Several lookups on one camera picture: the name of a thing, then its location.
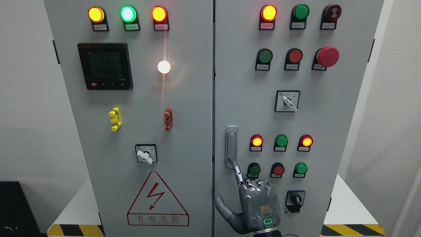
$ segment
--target robotic hand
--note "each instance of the robotic hand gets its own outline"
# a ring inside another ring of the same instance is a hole
[[[265,180],[246,180],[242,177],[237,159],[230,157],[238,182],[242,213],[235,213],[215,194],[215,206],[221,216],[238,234],[254,232],[254,237],[282,237],[275,228],[281,221],[278,195],[274,184]]]

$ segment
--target green push button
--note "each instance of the green push button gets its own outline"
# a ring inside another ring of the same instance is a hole
[[[260,174],[260,168],[257,166],[253,166],[250,168],[250,174],[251,175],[258,175]]]
[[[309,16],[310,9],[307,5],[301,4],[295,6],[294,17],[298,20],[304,20],[306,17]]]
[[[295,166],[295,171],[300,175],[305,174],[307,172],[307,170],[308,170],[307,165],[304,164],[304,163],[298,163]]]
[[[269,50],[263,50],[259,54],[259,60],[262,63],[268,63],[268,62],[270,62],[272,60],[272,57],[273,57],[272,52],[269,51]]]
[[[279,135],[275,138],[276,145],[285,147],[288,144],[288,138],[285,135]]]
[[[263,220],[263,223],[264,223],[265,225],[272,224],[272,222],[273,222],[273,221],[272,221],[272,219],[271,219],[271,218]]]

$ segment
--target lightning bolt symbol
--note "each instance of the lightning bolt symbol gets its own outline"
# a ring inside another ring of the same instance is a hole
[[[151,191],[149,192],[148,196],[146,196],[146,198],[148,198],[148,197],[154,197],[154,196],[159,195],[158,199],[154,202],[154,204],[152,204],[149,207],[149,210],[152,210],[155,207],[154,205],[159,201],[159,199],[161,199],[162,195],[164,195],[164,193],[165,193],[165,192],[162,192],[162,193],[158,193],[158,194],[152,194],[155,191],[155,189],[158,187],[158,185],[159,185],[159,183],[155,183],[155,185],[152,187]]]

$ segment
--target lcd display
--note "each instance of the lcd display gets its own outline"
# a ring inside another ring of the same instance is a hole
[[[93,77],[123,77],[118,52],[88,52]]]

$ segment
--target green indicator light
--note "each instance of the green indicator light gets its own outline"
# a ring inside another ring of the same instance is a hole
[[[294,17],[298,20],[304,20],[309,16],[310,9],[307,5],[299,5],[295,8]]]
[[[269,218],[269,219],[265,219],[264,221],[263,221],[263,223],[265,224],[265,225],[269,225],[269,224],[272,224],[272,219],[271,218]]]
[[[288,138],[285,135],[279,135],[275,138],[276,145],[285,147],[288,144]]]
[[[263,50],[262,52],[260,52],[259,54],[259,60],[262,63],[268,63],[272,60],[272,53],[269,50]]]
[[[250,169],[250,174],[251,175],[258,175],[260,173],[260,168],[259,167],[257,167],[257,166],[253,166],[251,169]]]
[[[136,10],[132,6],[124,6],[120,10],[121,19],[125,22],[133,22],[136,17],[137,13]]]
[[[304,164],[304,163],[298,163],[295,166],[295,171],[300,175],[305,174],[307,172],[307,170],[308,170],[307,165]]]

